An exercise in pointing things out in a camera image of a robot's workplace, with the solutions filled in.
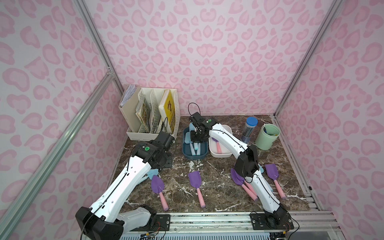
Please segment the teal round shovel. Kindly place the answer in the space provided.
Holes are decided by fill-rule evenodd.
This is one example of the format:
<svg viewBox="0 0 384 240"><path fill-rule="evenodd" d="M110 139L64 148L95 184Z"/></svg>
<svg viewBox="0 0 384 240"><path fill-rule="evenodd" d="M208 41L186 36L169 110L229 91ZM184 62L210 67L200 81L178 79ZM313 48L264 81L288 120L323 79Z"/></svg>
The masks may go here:
<svg viewBox="0 0 384 240"><path fill-rule="evenodd" d="M195 130L194 125L192 123L190 123L189 124L189 132L186 134L186 140L189 141L192 156L196 155L195 147L194 147L194 144L192 143L192 140L191 140L191 131L194 131L194 130Z"/></svg>
<svg viewBox="0 0 384 240"><path fill-rule="evenodd" d="M192 154L192 156L195 156L196 152L195 152L195 149L194 149L194 145L191 142L190 132L186 132L186 134L185 134L185 144L188 144L190 146L191 154Z"/></svg>

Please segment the dark teal storage box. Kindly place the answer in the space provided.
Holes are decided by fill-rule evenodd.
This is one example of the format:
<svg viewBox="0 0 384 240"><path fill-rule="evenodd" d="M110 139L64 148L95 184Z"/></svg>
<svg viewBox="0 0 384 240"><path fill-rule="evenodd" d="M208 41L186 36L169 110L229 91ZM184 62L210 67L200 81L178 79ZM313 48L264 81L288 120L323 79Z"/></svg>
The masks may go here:
<svg viewBox="0 0 384 240"><path fill-rule="evenodd" d="M206 157L209 151L208 142L190 143L190 129L184 129L182 140L182 152L188 160L202 160Z"/></svg>

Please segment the purple square shovel pink handle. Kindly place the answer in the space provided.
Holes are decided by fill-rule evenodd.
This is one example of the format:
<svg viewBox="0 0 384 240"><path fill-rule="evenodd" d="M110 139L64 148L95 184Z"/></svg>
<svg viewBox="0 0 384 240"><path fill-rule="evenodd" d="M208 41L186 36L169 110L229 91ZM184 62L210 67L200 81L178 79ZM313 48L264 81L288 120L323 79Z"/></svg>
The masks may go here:
<svg viewBox="0 0 384 240"><path fill-rule="evenodd" d="M214 150L214 153L215 154L222 154L222 149L221 149L221 145L219 143L218 140L216 140L215 138L212 138L212 142L213 142L213 150Z"/></svg>

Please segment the white storage box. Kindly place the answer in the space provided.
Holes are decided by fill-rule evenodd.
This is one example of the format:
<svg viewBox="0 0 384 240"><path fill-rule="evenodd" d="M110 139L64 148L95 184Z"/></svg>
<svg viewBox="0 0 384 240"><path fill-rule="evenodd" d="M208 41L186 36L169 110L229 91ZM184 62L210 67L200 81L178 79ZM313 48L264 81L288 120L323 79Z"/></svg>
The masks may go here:
<svg viewBox="0 0 384 240"><path fill-rule="evenodd" d="M211 155L215 158L228 158L230 155L234 155L235 157L238 157L238 145L235 141L234 136L232 135L232 132L229 132L225 127L223 127L222 124L216 124L213 126L213 129L210 130L209 133L209 146ZM213 150L213 142L212 138L215 138L219 141L222 149L222 154L215 154Z"/></svg>

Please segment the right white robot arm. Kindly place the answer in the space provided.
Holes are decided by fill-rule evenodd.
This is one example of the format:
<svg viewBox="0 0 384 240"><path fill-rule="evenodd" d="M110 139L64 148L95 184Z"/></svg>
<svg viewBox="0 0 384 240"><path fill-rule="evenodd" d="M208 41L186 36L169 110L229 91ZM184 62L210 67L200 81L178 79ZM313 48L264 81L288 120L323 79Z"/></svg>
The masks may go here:
<svg viewBox="0 0 384 240"><path fill-rule="evenodd" d="M234 137L214 118L205 119L196 112L189 117L189 120L195 127L195 130L191 132L192 142L202 142L213 138L227 148L237 159L236 173L245 178L261 201L267 222L274 229L284 223L284 218L289 217L288 211L274 196L260 171L257 147L247 145Z"/></svg>

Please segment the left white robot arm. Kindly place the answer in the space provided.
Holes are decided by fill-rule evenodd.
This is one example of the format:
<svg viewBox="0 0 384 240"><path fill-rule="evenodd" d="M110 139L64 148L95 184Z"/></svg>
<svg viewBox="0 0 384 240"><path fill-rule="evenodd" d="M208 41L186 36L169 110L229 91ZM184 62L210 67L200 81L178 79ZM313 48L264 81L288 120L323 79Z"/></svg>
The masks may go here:
<svg viewBox="0 0 384 240"><path fill-rule="evenodd" d="M170 166L172 155L169 149L174 141L172 135L160 132L154 140L136 144L128 163L102 196L89 208L80 207L77 211L81 236L91 240L118 240L132 230L151 231L158 227L157 212L147 205L125 213L120 210L150 170Z"/></svg>

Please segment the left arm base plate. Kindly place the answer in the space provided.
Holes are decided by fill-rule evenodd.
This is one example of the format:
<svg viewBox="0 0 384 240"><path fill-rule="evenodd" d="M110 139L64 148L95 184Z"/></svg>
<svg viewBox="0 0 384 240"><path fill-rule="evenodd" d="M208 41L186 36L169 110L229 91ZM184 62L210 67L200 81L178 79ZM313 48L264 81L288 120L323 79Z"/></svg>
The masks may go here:
<svg viewBox="0 0 384 240"><path fill-rule="evenodd" d="M149 222L143 226L131 230L131 232L144 232L144 231L155 231L158 228L161 230L169 231L171 223L171 215L159 214L150 217Z"/></svg>

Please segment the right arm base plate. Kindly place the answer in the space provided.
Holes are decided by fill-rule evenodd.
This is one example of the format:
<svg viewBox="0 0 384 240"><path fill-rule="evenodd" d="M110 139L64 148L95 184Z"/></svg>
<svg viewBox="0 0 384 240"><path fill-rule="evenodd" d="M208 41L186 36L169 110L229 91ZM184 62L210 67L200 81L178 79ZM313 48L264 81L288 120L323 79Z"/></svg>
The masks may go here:
<svg viewBox="0 0 384 240"><path fill-rule="evenodd" d="M284 214L281 218L275 215L266 213L258 214L256 212L250 213L251 224L253 230L263 231L290 231L294 230L294 223L289 214Z"/></svg>

